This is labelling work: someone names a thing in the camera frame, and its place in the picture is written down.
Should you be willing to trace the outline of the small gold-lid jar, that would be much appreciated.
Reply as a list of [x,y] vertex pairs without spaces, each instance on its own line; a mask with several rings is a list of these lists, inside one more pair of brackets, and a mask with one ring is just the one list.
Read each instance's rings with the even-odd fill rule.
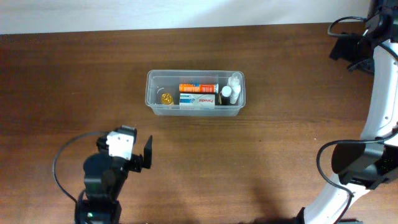
[[174,99],[170,93],[164,93],[160,97],[160,101],[163,105],[173,105]]

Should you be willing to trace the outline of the white green Panadol box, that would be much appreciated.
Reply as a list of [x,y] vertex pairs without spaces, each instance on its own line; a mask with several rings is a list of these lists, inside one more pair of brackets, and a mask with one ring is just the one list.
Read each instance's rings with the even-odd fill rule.
[[212,109],[215,101],[215,95],[212,94],[181,93],[179,106],[187,110]]

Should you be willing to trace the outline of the orange effervescent tablet tube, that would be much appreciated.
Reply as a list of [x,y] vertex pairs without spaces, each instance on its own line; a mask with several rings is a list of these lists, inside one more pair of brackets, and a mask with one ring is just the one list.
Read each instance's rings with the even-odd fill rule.
[[184,93],[218,93],[219,84],[189,84],[181,83],[178,86],[180,92]]

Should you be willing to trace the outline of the dark bottle white cap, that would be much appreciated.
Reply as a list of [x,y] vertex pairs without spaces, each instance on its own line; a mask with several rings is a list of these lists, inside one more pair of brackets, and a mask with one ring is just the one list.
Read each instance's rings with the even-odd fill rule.
[[230,96],[232,94],[232,89],[230,86],[224,86],[219,94],[219,102],[221,106],[228,106],[230,105]]

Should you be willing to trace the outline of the white squeeze bottle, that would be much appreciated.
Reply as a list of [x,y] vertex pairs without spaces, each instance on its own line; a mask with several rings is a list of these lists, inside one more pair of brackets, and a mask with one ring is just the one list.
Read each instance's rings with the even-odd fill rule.
[[232,76],[228,78],[228,86],[231,88],[229,102],[231,105],[235,105],[238,102],[241,92],[241,74],[239,72],[234,72]]

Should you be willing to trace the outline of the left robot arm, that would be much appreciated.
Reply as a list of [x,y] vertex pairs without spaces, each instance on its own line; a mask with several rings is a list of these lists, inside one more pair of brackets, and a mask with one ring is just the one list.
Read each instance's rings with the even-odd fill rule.
[[96,140],[98,152],[83,164],[85,189],[75,206],[75,223],[119,223],[122,208],[118,196],[128,173],[140,173],[152,165],[153,137],[148,138],[144,153],[139,155],[133,153],[136,139],[136,128],[121,126]]

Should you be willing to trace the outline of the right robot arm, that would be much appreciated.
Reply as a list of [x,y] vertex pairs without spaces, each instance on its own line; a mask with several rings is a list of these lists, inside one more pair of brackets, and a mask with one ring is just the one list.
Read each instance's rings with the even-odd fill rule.
[[360,197],[397,179],[397,1],[371,1],[364,33],[328,35],[338,40],[330,58],[349,61],[349,71],[374,77],[369,113],[359,140],[328,142],[316,165],[326,186],[293,223],[341,223]]

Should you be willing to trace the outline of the clear plastic container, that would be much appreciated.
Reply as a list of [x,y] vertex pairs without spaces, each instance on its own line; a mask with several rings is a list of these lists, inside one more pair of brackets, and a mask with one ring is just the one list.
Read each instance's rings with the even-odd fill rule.
[[[241,92],[235,105],[221,106],[215,102],[212,109],[181,109],[179,106],[179,84],[219,84],[222,88],[228,84],[228,78],[234,72],[241,74]],[[164,93],[173,96],[173,105],[163,105],[160,97]],[[244,73],[228,70],[151,70],[147,74],[146,105],[159,116],[236,116],[246,104],[246,87]]]

